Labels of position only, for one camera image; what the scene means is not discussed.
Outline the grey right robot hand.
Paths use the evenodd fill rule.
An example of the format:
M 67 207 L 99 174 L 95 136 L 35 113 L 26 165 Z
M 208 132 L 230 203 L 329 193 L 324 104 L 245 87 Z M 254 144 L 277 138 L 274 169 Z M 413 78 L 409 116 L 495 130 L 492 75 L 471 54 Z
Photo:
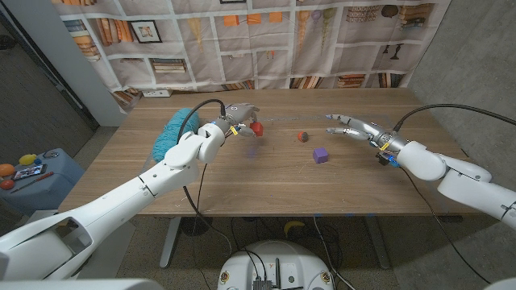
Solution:
M 387 131 L 376 123 L 365 122 L 342 114 L 327 114 L 326 118 L 337 120 L 343 127 L 327 128 L 328 134 L 347 135 L 352 139 L 368 141 L 381 151 L 398 153 L 409 142 L 393 131 Z

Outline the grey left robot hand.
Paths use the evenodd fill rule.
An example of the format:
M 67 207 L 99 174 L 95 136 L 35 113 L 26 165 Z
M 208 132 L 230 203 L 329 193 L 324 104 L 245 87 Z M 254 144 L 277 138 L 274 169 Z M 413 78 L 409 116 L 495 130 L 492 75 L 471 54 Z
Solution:
M 250 118 L 255 122 L 256 113 L 259 111 L 260 109 L 251 103 L 231 104 L 226 108 L 226 114 L 218 117 L 214 124 L 227 133 L 232 126 L 240 126 Z

